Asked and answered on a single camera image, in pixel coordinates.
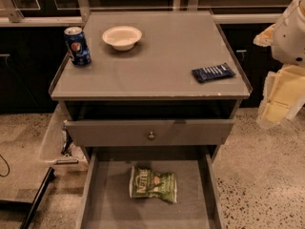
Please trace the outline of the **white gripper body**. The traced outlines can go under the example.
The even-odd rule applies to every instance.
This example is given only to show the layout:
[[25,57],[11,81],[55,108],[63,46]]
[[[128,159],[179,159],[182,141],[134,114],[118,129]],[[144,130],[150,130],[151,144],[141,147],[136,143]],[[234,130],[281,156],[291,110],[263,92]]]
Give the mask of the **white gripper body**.
[[293,0],[274,24],[273,58],[305,67],[305,0]]

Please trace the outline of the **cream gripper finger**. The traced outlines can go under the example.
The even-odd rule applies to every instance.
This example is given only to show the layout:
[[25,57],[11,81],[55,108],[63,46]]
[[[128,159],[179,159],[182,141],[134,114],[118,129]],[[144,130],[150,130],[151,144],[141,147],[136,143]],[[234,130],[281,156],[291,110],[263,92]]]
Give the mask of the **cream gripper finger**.
[[304,104],[305,68],[284,64],[276,73],[267,74],[256,123],[271,129],[284,120],[293,120]]
[[275,24],[272,24],[254,38],[254,44],[260,47],[270,47],[273,44],[274,31]]

